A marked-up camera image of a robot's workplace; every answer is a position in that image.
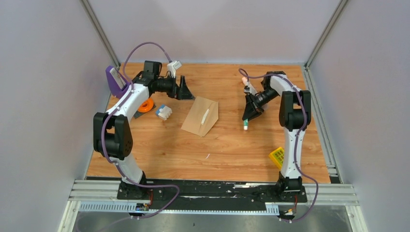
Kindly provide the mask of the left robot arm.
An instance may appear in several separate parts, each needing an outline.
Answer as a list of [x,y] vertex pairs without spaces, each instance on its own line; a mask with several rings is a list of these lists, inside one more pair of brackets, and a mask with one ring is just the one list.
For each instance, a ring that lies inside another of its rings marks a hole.
[[180,61],[167,64],[166,76],[161,76],[162,64],[145,61],[144,68],[126,88],[119,101],[105,113],[96,113],[93,118],[93,146],[121,174],[117,197],[119,199],[144,199],[151,188],[146,183],[145,173],[138,167],[131,154],[133,146],[130,121],[137,109],[153,93],[164,92],[169,98],[193,100],[195,97],[186,85],[185,76],[176,82]]

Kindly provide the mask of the beige letter paper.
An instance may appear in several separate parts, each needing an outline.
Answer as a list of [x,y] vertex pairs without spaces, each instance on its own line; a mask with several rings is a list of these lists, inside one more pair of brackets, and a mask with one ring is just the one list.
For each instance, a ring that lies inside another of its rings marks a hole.
[[205,123],[205,121],[206,121],[206,119],[207,119],[207,116],[208,116],[208,114],[209,114],[209,111],[210,111],[210,109],[208,108],[208,109],[206,110],[206,112],[204,113],[204,115],[203,115],[203,117],[202,117],[202,120],[201,120],[201,125],[203,125],[203,124]]

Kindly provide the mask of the green white glue stick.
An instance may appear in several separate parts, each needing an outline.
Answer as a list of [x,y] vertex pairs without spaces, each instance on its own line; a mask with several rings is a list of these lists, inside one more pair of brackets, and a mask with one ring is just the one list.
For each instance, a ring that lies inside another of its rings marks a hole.
[[249,126],[248,126],[248,120],[247,119],[245,119],[244,121],[243,121],[243,129],[244,129],[244,131],[247,131],[248,130],[248,128],[249,128]]

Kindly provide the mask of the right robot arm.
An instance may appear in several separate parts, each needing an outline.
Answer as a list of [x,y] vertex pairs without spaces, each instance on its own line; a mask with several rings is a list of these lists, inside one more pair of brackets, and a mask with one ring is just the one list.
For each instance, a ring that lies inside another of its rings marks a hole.
[[284,129],[285,148],[282,167],[276,184],[261,194],[261,199],[270,197],[278,202],[307,202],[299,161],[302,142],[307,126],[311,122],[311,93],[293,84],[285,72],[267,72],[262,75],[263,91],[257,92],[250,83],[251,76],[240,68],[243,76],[245,109],[243,121],[251,121],[264,112],[264,106],[280,97],[279,123]]

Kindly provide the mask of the brown paper envelope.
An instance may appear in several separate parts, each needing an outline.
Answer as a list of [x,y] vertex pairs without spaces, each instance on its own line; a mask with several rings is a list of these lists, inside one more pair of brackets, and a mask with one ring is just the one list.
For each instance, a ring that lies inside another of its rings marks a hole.
[[[207,109],[210,109],[203,125],[201,120]],[[197,97],[182,124],[181,129],[204,137],[219,119],[219,102],[203,97]]]

